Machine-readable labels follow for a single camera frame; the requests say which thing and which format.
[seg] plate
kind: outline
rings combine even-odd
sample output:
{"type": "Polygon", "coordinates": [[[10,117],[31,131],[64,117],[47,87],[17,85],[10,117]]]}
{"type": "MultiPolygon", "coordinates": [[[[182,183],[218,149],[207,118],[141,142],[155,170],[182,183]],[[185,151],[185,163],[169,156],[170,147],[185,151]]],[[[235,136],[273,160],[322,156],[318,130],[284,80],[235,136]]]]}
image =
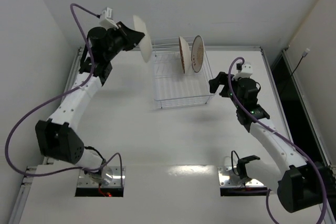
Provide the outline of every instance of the plate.
{"type": "Polygon", "coordinates": [[[191,49],[191,61],[194,72],[198,73],[203,64],[204,58],[204,43],[200,35],[197,35],[193,42],[193,47],[191,49]]]}
{"type": "Polygon", "coordinates": [[[137,15],[133,15],[133,21],[135,30],[145,34],[145,37],[139,43],[139,47],[143,60],[148,62],[152,55],[152,41],[147,31],[146,23],[137,15]]]}
{"type": "Polygon", "coordinates": [[[189,49],[189,44],[181,36],[179,36],[178,38],[178,43],[180,45],[180,55],[183,72],[188,73],[189,69],[191,68],[191,52],[189,49]]]}

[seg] black cable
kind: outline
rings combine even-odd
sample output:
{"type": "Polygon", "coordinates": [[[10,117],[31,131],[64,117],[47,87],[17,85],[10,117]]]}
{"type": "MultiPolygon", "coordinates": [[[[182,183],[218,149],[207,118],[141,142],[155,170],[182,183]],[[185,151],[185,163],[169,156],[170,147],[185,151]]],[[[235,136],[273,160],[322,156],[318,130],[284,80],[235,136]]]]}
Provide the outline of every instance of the black cable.
{"type": "Polygon", "coordinates": [[[233,172],[236,176],[239,176],[238,174],[236,174],[236,172],[235,172],[235,170],[234,170],[234,168],[233,168],[233,153],[236,154],[236,156],[237,156],[237,158],[238,158],[238,160],[239,160],[239,156],[238,156],[237,152],[236,152],[236,151],[231,151],[231,167],[232,167],[232,172],[233,172]]]}
{"type": "Polygon", "coordinates": [[[105,160],[105,158],[103,158],[103,156],[100,154],[100,152],[98,152],[98,151],[97,151],[95,148],[93,148],[92,146],[84,146],[84,149],[95,151],[95,152],[98,154],[98,156],[100,156],[100,158],[101,158],[102,160],[105,160]]]}
{"type": "Polygon", "coordinates": [[[256,83],[259,85],[258,93],[261,91],[261,85],[259,82],[256,81],[256,83]]]}
{"type": "Polygon", "coordinates": [[[290,82],[290,79],[292,78],[293,74],[295,73],[295,71],[298,69],[300,63],[302,62],[302,60],[304,59],[304,56],[301,56],[301,59],[299,61],[299,63],[296,65],[296,67],[294,68],[293,72],[290,74],[289,78],[287,79],[287,82],[285,83],[284,87],[282,88],[282,90],[279,92],[279,97],[281,98],[282,93],[284,92],[286,86],[288,85],[288,83],[290,82]]]}
{"type": "Polygon", "coordinates": [[[121,188],[124,188],[124,184],[122,182],[123,178],[122,178],[122,160],[121,160],[121,155],[119,155],[119,162],[120,162],[120,183],[121,183],[121,188]]]}
{"type": "Polygon", "coordinates": [[[84,51],[83,51],[83,54],[82,54],[82,57],[80,58],[80,64],[79,64],[80,67],[83,66],[87,54],[88,54],[88,48],[87,48],[87,46],[85,45],[85,47],[84,47],[84,51]]]}

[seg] white wall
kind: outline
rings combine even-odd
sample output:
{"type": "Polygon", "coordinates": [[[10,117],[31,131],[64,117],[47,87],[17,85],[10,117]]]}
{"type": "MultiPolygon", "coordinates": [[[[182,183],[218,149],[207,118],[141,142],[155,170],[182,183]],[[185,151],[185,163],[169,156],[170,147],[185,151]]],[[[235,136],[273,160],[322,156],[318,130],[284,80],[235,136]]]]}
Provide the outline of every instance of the white wall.
{"type": "MultiPolygon", "coordinates": [[[[114,8],[117,21],[132,26],[133,14],[154,38],[200,34],[209,45],[262,45],[272,62],[315,0],[44,0],[73,45],[83,45],[68,15],[76,2],[96,12],[114,8]]],[[[86,29],[97,22],[88,15],[86,29]]]]}
{"type": "Polygon", "coordinates": [[[336,0],[319,0],[290,43],[288,60],[292,69],[302,52],[310,53],[296,71],[323,142],[336,162],[336,0]]]}
{"type": "MultiPolygon", "coordinates": [[[[0,223],[7,223],[22,177],[5,161],[5,140],[24,113],[64,89],[76,49],[43,0],[0,0],[0,7],[0,223]]],[[[20,169],[41,161],[35,124],[55,106],[33,114],[14,134],[10,156],[20,169]]]]}

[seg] metal mounting plate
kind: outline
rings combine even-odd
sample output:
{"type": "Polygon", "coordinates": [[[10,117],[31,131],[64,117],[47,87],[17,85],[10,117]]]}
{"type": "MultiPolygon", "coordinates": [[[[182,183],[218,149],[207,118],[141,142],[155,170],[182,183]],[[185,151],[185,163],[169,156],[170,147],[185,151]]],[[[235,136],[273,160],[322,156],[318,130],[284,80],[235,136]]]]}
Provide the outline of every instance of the metal mounting plate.
{"type": "Polygon", "coordinates": [[[218,178],[219,178],[219,186],[221,188],[239,188],[243,187],[245,183],[245,187],[265,187],[263,183],[259,182],[256,179],[251,179],[249,181],[241,180],[238,176],[236,176],[231,166],[218,166],[218,178]]]}
{"type": "MultiPolygon", "coordinates": [[[[108,175],[111,178],[110,184],[103,185],[102,188],[121,188],[120,166],[108,166],[107,171],[112,174],[112,176],[108,175]]],[[[125,167],[122,168],[122,183],[125,185],[125,167]]],[[[81,170],[77,180],[77,188],[98,188],[98,183],[81,170]]]]}

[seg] red wire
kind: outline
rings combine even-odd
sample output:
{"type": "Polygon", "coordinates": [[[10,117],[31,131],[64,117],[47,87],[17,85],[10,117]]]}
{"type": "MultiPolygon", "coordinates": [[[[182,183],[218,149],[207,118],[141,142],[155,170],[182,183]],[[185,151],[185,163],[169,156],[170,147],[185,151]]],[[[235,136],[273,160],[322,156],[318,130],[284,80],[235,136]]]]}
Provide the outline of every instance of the red wire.
{"type": "Polygon", "coordinates": [[[100,189],[100,185],[98,186],[98,192],[99,192],[100,194],[103,194],[104,197],[106,197],[106,195],[101,191],[101,189],[100,189]]]}

